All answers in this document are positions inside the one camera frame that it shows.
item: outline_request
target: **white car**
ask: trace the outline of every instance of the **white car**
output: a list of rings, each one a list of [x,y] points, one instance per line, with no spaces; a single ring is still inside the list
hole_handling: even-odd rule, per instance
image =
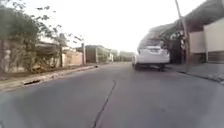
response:
[[[170,54],[160,39],[149,39],[146,43],[140,43],[138,54],[133,57],[132,66],[137,69],[141,65],[158,66],[163,70],[165,64],[170,62]]]

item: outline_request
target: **car rear window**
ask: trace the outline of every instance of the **car rear window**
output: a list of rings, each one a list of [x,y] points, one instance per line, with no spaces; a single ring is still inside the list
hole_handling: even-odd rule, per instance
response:
[[[162,40],[158,40],[158,39],[149,39],[145,42],[142,42],[139,45],[139,48],[145,48],[147,46],[162,46],[163,41]]]

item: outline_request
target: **road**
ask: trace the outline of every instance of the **road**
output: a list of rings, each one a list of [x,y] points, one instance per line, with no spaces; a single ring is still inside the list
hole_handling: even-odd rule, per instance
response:
[[[224,87],[129,63],[0,93],[4,128],[223,128]]]

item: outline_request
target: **utility pole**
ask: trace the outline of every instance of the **utility pole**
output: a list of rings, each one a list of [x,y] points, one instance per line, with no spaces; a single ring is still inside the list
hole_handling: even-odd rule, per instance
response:
[[[176,7],[177,7],[177,12],[178,12],[179,19],[181,20],[181,23],[182,23],[182,26],[183,26],[183,31],[184,31],[185,48],[186,48],[186,72],[187,72],[189,70],[189,65],[190,65],[190,44],[189,44],[187,23],[186,23],[185,18],[181,15],[178,0],[175,0],[175,4],[176,4]]]
[[[84,42],[82,42],[82,64],[86,64],[86,46]]]

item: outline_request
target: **car taillight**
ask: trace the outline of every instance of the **car taillight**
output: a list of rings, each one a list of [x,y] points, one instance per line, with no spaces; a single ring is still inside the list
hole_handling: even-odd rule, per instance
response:
[[[167,54],[169,54],[169,51],[168,51],[167,49],[164,49],[164,50],[162,51],[162,53],[165,54],[165,55],[167,55]]]

